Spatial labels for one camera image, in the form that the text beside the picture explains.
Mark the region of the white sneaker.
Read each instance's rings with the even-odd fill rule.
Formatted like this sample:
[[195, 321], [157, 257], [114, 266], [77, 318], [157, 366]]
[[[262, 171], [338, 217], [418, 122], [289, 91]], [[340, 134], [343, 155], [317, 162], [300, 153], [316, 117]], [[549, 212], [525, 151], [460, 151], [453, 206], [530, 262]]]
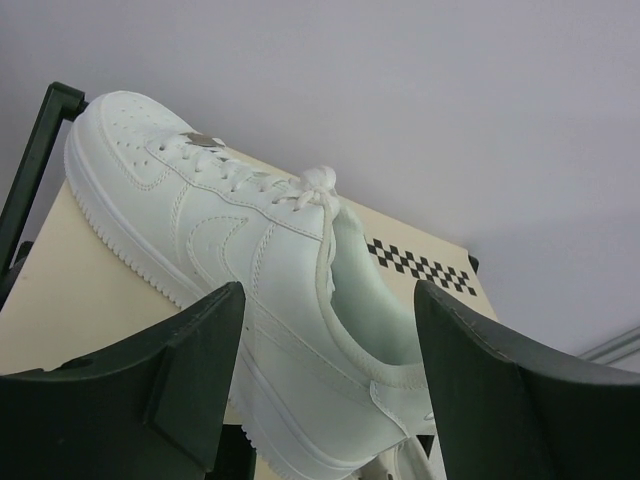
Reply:
[[88, 104], [64, 164], [100, 239], [176, 306], [241, 284], [229, 400], [276, 472], [342, 479], [435, 433], [414, 313], [331, 168], [272, 175], [128, 91]]

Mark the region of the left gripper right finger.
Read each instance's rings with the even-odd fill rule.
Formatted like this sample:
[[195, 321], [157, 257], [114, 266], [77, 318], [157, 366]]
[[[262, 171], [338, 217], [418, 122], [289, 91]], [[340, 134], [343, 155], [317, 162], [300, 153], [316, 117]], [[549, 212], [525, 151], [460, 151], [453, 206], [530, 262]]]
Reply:
[[545, 346], [428, 281], [414, 305], [448, 478], [638, 478], [638, 374]]

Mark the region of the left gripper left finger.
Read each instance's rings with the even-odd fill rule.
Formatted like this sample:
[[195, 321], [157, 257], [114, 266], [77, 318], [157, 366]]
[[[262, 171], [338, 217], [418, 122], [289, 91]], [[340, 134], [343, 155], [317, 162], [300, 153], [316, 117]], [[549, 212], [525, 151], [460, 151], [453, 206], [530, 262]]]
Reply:
[[241, 479], [224, 421], [245, 295], [231, 282], [186, 310], [46, 372], [1, 380], [5, 479]]

